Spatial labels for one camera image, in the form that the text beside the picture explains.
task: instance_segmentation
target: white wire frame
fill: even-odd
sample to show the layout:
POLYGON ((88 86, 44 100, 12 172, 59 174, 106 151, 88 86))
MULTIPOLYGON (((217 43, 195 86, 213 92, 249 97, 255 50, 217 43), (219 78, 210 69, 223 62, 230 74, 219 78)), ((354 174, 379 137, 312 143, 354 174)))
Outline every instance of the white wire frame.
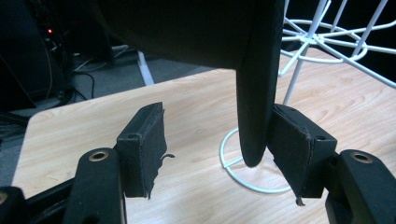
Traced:
MULTIPOLYGON (((379 46, 368 45, 366 40, 369 34, 372 31, 388 29, 396 25, 396 20, 381 24, 375 25, 378 17, 380 16, 382 10, 384 9, 388 0, 381 0, 378 4, 377 9, 367 27, 358 28, 358 29, 351 29, 347 30, 342 27, 337 26, 344 8, 347 4, 347 0, 343 0, 341 6, 338 9, 337 15, 332 24, 323 22, 322 19, 324 18, 327 9, 331 5, 331 0, 320 0, 317 11, 312 21, 307 20, 290 20, 286 17, 287 9, 285 8, 285 20, 284 23, 289 25, 291 29, 284 29, 282 37, 282 42, 287 41, 300 41, 302 45, 300 48, 295 52, 289 52, 286 50, 281 50, 281 54, 287 57, 290 57, 288 63, 278 71, 278 75, 280 77, 284 76, 291 68, 291 66, 295 62, 310 62, 310 63, 326 63, 326 64, 333 64, 333 63, 348 63, 354 66, 357 69, 360 69, 362 72, 366 73, 367 75, 385 83, 386 85, 396 89, 396 83, 391 81, 385 77, 382 77, 377 72, 363 66, 362 64, 358 63, 358 60, 366 56, 369 51, 376 51, 381 53, 387 54, 396 54, 396 49, 384 48, 379 46), (309 30, 306 31, 301 27, 303 25, 309 25, 309 30), (319 27, 326 28, 329 30, 327 33, 317 34, 317 30, 319 27), (334 39, 338 36, 348 36, 351 41, 344 41, 344 40, 337 40, 334 39), (310 46, 320 46, 322 49, 330 53, 332 56, 336 57, 334 59, 321 59, 321 58, 313 58, 305 56, 305 49, 309 48, 310 46), (343 48, 352 48, 353 53, 350 56, 346 56, 345 54, 337 51, 331 45, 340 46, 343 48)), ((298 76, 299 69, 294 72, 293 76, 298 76)), ((290 82, 290 91, 288 91, 287 95, 285 96, 284 104, 289 101, 291 90, 293 85, 295 84, 296 78, 293 79, 294 81, 290 82)))
POLYGON ((225 154, 225 147, 227 144, 228 139, 235 133, 237 133, 239 131, 238 128, 233 129, 232 131, 230 131, 222 140, 221 145, 220 145, 220 149, 219 149, 219 156, 220 156, 220 161, 221 161, 221 165, 222 167, 227 171, 228 175, 235 180, 237 183, 239 183, 240 185, 242 185, 243 187, 247 188, 247 189, 251 189, 253 191, 259 192, 259 193, 266 193, 266 194, 276 194, 276 193, 282 193, 285 191, 290 190, 290 186, 286 186, 284 188, 280 188, 280 189, 264 189, 264 188, 260 188, 257 186, 254 186, 250 183, 248 183, 247 181, 245 181, 243 178, 239 177, 238 175, 236 175, 233 172, 232 167, 234 165, 236 165, 237 163, 241 162, 243 160, 242 157, 236 158, 230 162, 227 162, 224 158, 224 154, 225 154))

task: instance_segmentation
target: wooden table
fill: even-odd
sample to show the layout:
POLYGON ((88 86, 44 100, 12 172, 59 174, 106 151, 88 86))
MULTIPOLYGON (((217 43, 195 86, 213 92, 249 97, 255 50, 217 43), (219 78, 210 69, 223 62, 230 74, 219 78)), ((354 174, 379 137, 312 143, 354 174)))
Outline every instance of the wooden table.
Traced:
MULTIPOLYGON (((140 107, 162 101, 168 153, 176 157, 165 159, 151 200, 127 199, 130 223, 327 223, 324 198, 299 207, 291 191, 250 191, 221 167, 220 142, 237 126, 234 80, 234 71, 214 70, 41 112, 30 120, 13 185, 30 197, 73 177, 82 154, 113 147, 140 107)), ((278 103, 289 81, 290 75, 279 79, 278 103)), ((396 174, 394 89, 345 64, 306 63, 290 106, 338 139, 337 151, 370 152, 396 174)), ((237 154, 237 141, 227 144, 228 159, 237 154)), ((263 187, 285 186, 269 152, 262 163, 234 169, 263 187)))

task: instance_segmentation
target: curved black object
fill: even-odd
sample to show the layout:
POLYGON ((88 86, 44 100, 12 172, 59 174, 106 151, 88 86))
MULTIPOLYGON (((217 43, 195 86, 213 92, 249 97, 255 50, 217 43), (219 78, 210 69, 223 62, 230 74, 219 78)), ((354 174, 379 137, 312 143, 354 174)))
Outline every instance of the curved black object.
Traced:
POLYGON ((245 164, 265 150, 283 27, 283 0, 91 0, 107 30, 145 53, 236 70, 245 164))

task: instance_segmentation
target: black bracket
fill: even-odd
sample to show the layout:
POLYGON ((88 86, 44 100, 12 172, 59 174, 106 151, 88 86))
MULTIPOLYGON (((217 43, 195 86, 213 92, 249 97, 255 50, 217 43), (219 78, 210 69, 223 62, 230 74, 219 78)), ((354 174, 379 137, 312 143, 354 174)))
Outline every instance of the black bracket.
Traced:
POLYGON ((124 195, 150 196, 165 152, 163 104, 147 105, 114 149, 85 153, 74 178, 28 200, 18 188, 0 188, 0 223, 126 223, 124 195))

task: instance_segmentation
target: floor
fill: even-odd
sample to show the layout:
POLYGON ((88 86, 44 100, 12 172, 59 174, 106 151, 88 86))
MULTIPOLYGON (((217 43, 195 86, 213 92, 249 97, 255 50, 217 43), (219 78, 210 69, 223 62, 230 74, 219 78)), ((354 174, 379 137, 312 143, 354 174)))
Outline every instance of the floor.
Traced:
MULTIPOLYGON (((75 75, 73 77, 74 92, 69 104, 80 102, 93 97, 102 97, 109 94, 128 91, 145 86, 137 65, 137 53, 129 48, 121 47, 114 49, 114 55, 118 55, 114 63, 92 61, 76 55, 76 66, 79 72, 87 75, 75 75)), ((147 64, 154 83, 190 76, 212 70, 209 67, 192 64, 177 63, 163 59, 147 57, 147 64)), ((48 100, 35 102, 36 109, 13 111, 22 116, 33 116, 35 113, 51 108, 59 103, 54 96, 48 100)), ((21 152, 25 130, 17 125, 0 121, 0 186, 12 184, 15 168, 21 152)))

